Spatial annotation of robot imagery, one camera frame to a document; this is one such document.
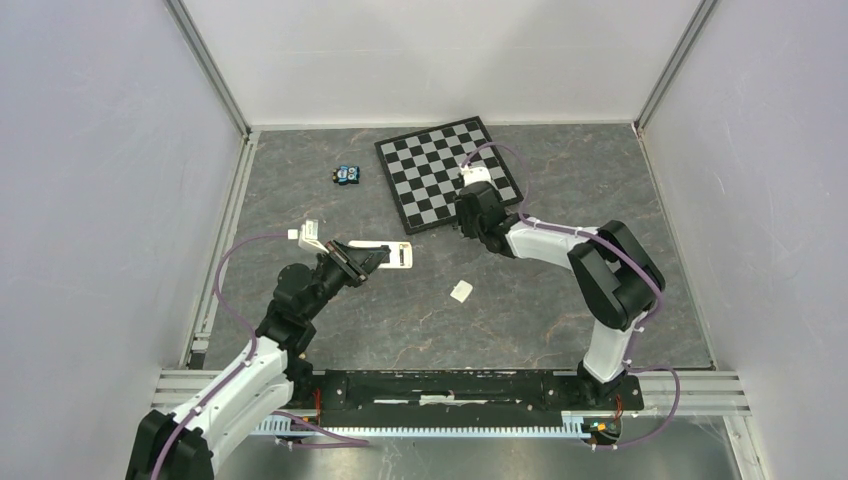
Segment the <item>black white checkerboard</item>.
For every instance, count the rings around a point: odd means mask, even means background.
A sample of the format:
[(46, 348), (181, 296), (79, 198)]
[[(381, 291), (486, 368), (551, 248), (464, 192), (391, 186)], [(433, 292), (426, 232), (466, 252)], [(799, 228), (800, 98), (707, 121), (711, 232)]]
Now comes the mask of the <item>black white checkerboard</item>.
[(491, 140), (482, 119), (474, 116), (375, 143), (406, 234), (456, 221), (460, 164)]

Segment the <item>white remote control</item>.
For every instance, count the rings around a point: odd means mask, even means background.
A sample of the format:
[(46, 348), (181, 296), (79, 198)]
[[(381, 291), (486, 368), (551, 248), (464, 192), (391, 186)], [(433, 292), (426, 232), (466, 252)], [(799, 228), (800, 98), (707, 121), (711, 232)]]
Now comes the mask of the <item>white remote control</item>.
[(411, 269), (413, 267), (413, 248), (410, 242), (352, 240), (351, 247), (387, 250), (379, 269)]

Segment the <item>white battery cover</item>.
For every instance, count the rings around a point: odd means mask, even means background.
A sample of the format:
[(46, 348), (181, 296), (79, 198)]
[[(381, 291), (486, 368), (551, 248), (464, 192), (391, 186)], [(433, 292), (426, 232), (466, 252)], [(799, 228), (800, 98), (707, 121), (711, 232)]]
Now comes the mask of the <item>white battery cover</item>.
[(460, 303), (464, 303), (472, 292), (473, 286), (464, 280), (460, 280), (451, 290), (450, 297)]

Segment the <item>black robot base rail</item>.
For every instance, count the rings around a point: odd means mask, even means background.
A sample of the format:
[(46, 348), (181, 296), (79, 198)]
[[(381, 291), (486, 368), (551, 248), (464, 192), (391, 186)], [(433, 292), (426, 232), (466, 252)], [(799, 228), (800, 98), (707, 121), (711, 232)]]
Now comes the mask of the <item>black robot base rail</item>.
[(599, 387), (574, 371), (326, 370), (295, 387), (290, 410), (323, 427), (554, 427), (564, 412), (612, 417), (645, 407), (638, 379)]

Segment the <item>small blue owl toy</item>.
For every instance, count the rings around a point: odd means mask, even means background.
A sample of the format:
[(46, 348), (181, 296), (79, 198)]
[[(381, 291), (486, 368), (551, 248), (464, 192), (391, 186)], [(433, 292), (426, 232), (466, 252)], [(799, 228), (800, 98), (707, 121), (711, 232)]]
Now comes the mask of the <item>small blue owl toy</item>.
[(332, 174), (332, 181), (337, 185), (356, 185), (360, 183), (361, 173), (358, 166), (342, 165)]

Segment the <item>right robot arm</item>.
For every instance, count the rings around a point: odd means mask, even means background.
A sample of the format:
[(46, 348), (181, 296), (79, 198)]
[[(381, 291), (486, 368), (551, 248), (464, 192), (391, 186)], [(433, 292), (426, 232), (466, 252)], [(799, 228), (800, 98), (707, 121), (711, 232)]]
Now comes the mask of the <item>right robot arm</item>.
[(578, 228), (509, 213), (488, 182), (460, 189), (455, 208), (463, 236), (480, 240), (488, 251), (573, 273), (595, 319), (590, 346), (578, 365), (577, 392), (591, 408), (606, 406), (617, 396), (632, 334), (665, 288), (662, 273), (630, 229), (615, 220)]

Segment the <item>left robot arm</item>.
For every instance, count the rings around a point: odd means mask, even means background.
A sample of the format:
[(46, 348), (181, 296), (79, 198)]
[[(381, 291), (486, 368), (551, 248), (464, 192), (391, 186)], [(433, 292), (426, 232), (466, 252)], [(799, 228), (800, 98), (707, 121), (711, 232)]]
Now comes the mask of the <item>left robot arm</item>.
[(315, 336), (313, 319), (343, 288), (361, 286), (390, 255), (386, 243), (332, 240), (318, 248), (315, 266), (284, 267), (244, 349), (191, 399), (142, 418), (127, 478), (212, 479), (264, 419), (285, 405), (306, 405), (314, 381), (301, 355)]

